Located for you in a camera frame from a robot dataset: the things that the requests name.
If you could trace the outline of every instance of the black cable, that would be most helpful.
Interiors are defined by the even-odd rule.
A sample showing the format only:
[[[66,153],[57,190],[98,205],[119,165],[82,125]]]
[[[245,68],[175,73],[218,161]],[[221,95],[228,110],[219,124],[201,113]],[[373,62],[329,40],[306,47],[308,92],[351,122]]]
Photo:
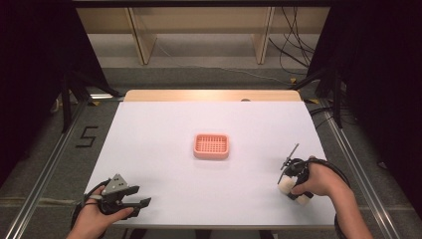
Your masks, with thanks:
[[[320,124],[318,124],[317,126],[316,126],[316,129],[317,128],[319,128],[323,123],[325,123],[325,122],[327,122],[328,120],[330,120],[330,119],[332,119],[333,117],[329,117],[329,118],[327,118],[327,119],[324,119]]]
[[[269,38],[270,42],[283,54],[288,55],[290,58],[292,58],[293,60],[295,60],[297,63],[301,64],[302,66],[308,68],[309,66],[307,66],[305,63],[301,62],[299,59],[297,59],[296,57],[290,55],[289,53],[287,53],[286,51],[284,51],[283,49],[281,49],[279,46],[277,46],[273,40],[271,40],[271,38]]]
[[[286,41],[288,41],[292,46],[294,46],[294,47],[296,47],[296,48],[298,48],[298,49],[300,49],[301,47],[300,46],[297,46],[295,43],[293,43],[288,37],[286,37],[286,34],[283,34],[283,36],[285,37],[285,39],[286,39]],[[311,53],[311,54],[313,54],[314,52],[315,52],[315,50],[314,49],[310,49],[310,50],[308,50],[308,49],[304,49],[304,51],[306,51],[306,52],[308,52],[308,53]]]
[[[127,235],[127,231],[128,230],[129,230],[128,228],[124,228],[124,232],[123,232],[123,235],[121,236],[121,239],[125,239],[126,238],[126,235]]]
[[[321,164],[323,166],[328,167],[329,169],[334,171],[345,182],[345,184],[347,184],[348,187],[350,187],[350,182],[348,181],[345,174],[337,166],[335,166],[333,163],[330,163],[327,160],[323,160],[323,159],[319,159],[319,158],[310,158],[310,159],[308,159],[308,164],[310,162]]]
[[[349,124],[349,125],[359,125],[359,122],[357,122],[357,119],[354,118],[353,114],[350,115],[340,115],[341,117],[353,117],[354,121],[347,121],[344,118],[341,118],[341,121]]]
[[[289,70],[287,70],[286,68],[283,67],[282,65],[282,54],[280,53],[280,66],[282,67],[283,71],[289,73],[289,74],[293,74],[293,75],[301,75],[301,76],[306,76],[307,73],[295,73],[295,72],[291,72]]]
[[[318,108],[318,109],[315,109],[315,110],[311,110],[310,115],[311,115],[311,117],[313,117],[316,114],[319,114],[319,113],[322,113],[322,112],[325,112],[325,111],[328,111],[328,110],[332,110],[332,107]]]
[[[283,14],[285,15],[285,18],[286,18],[286,21],[288,22],[288,24],[289,24],[289,28],[291,29],[291,31],[290,31],[290,33],[289,33],[289,37],[286,37],[285,36],[285,38],[287,39],[287,42],[290,42],[289,41],[289,38],[290,38],[290,36],[292,35],[292,33],[293,33],[293,35],[294,35],[294,37],[296,38],[296,40],[298,41],[298,44],[300,45],[298,48],[299,49],[301,49],[301,51],[302,51],[302,55],[303,55],[303,57],[304,57],[304,59],[305,59],[305,61],[306,61],[306,63],[307,64],[309,64],[310,62],[311,62],[311,59],[310,59],[310,57],[307,55],[307,53],[306,53],[306,49],[304,48],[304,46],[303,45],[305,45],[305,46],[307,46],[309,49],[312,49],[313,51],[314,51],[314,49],[313,48],[311,48],[310,46],[308,46],[302,39],[301,39],[301,37],[299,36],[299,27],[298,27],[298,21],[297,21],[297,16],[298,16],[298,8],[297,7],[294,7],[294,22],[293,22],[293,24],[291,24],[291,22],[290,22],[290,20],[289,20],[289,18],[287,17],[287,14],[286,14],[286,12],[285,12],[285,9],[284,9],[284,7],[282,7],[282,11],[283,11]]]

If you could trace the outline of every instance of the printed number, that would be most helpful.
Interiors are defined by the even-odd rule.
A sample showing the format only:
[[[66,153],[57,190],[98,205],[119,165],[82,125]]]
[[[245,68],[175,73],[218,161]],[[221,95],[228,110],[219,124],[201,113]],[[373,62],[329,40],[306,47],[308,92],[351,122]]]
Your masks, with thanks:
[[[87,133],[87,130],[90,128],[98,128],[98,126],[86,126],[84,128],[84,131],[82,132],[81,138],[82,139],[90,139],[91,142],[88,145],[77,145],[77,147],[92,147],[94,144],[94,140],[96,140],[95,136],[85,136],[85,134]]]

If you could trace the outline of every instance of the human hand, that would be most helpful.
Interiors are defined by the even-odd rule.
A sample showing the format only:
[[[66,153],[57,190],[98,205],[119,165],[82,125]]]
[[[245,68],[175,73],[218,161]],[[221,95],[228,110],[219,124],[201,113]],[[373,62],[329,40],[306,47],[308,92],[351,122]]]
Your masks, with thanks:
[[[93,195],[100,195],[103,189],[105,187],[101,186],[93,192]],[[68,239],[97,239],[110,225],[127,217],[132,212],[133,208],[127,207],[114,214],[104,215],[100,212],[97,201],[89,199],[86,202],[86,206],[81,210],[74,228],[68,235]]]
[[[308,191],[318,196],[333,197],[341,190],[350,190],[347,184],[326,166],[311,162],[309,170],[309,179],[292,188],[292,194],[298,195]]]

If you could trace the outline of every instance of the finger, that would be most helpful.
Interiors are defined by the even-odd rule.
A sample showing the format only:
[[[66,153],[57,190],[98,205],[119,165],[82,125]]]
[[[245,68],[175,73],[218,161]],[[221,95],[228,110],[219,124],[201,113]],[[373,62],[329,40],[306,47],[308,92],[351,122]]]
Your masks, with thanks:
[[[107,218],[109,220],[109,224],[112,224],[118,220],[121,220],[123,218],[126,218],[128,215],[130,215],[130,213],[133,212],[133,207],[126,207],[121,209],[120,211],[109,215]]]
[[[106,187],[104,185],[100,186],[99,188],[97,188],[94,192],[93,195],[101,195],[102,191],[105,189]],[[97,201],[95,199],[88,199],[87,203],[96,203]]]
[[[296,185],[294,188],[292,188],[291,193],[293,195],[299,195],[299,194],[303,194],[304,192],[306,192],[306,186],[304,183]]]

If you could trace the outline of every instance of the wooden panel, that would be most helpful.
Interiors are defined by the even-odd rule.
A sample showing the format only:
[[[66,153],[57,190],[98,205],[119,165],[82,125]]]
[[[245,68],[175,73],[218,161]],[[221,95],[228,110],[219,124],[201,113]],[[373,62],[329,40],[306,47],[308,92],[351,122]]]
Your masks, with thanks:
[[[151,58],[157,36],[156,34],[148,32],[146,26],[143,24],[142,16],[137,12],[136,9],[128,8],[127,16],[132,24],[132,35],[136,48],[139,50],[141,64],[145,65],[148,64],[149,59]]]
[[[257,91],[257,90],[131,90],[125,102],[238,102],[250,101],[287,101],[300,102],[296,91]]]
[[[262,8],[133,8],[148,33],[262,33]]]
[[[294,23],[295,15],[294,8],[284,8],[286,16],[290,24]],[[298,8],[297,21],[300,34],[320,34],[325,23],[329,8]],[[289,23],[286,20],[285,14],[281,7],[276,8],[273,23],[271,26],[271,33],[289,33]]]
[[[88,34],[131,34],[124,8],[80,8],[77,10]]]
[[[275,8],[268,8],[266,15],[265,27],[263,27],[262,33],[252,34],[252,42],[255,49],[255,57],[257,58],[258,64],[264,64],[265,54],[267,52],[268,41],[270,37],[271,24],[274,18]]]

